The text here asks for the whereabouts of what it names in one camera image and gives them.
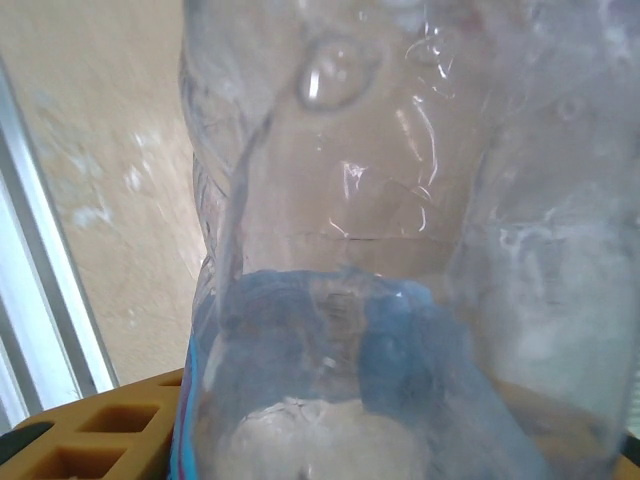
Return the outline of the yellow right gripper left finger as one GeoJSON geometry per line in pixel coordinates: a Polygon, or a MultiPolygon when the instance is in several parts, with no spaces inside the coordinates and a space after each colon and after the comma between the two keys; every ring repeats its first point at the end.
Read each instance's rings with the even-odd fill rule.
{"type": "Polygon", "coordinates": [[[165,479],[183,371],[34,415],[1,441],[3,479],[165,479]]]}

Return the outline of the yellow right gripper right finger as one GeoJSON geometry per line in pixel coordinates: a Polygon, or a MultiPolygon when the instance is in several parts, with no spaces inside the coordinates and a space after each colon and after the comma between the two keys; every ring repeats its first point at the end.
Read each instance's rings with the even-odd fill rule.
{"type": "Polygon", "coordinates": [[[640,480],[639,452],[624,450],[618,460],[618,480],[640,480]]]}

